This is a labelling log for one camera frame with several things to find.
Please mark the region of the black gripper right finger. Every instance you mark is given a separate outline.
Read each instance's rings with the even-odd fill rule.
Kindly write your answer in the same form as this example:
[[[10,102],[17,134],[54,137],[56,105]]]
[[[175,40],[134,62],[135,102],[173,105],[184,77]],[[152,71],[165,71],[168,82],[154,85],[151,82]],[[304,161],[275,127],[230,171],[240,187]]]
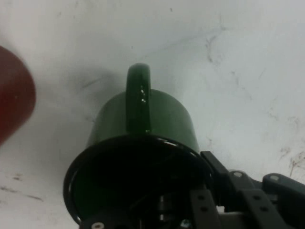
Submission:
[[[305,227],[304,184],[278,173],[257,181],[243,171],[229,171],[210,151],[202,151],[201,157],[211,170],[216,204],[226,213],[244,213],[259,229]]]

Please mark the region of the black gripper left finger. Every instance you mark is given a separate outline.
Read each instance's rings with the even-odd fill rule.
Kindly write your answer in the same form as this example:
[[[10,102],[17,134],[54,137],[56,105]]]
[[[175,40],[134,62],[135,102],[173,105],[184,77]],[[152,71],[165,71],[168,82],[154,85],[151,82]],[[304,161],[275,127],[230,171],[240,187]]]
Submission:
[[[130,207],[104,208],[81,222],[82,229],[219,229],[209,190],[153,192]]]

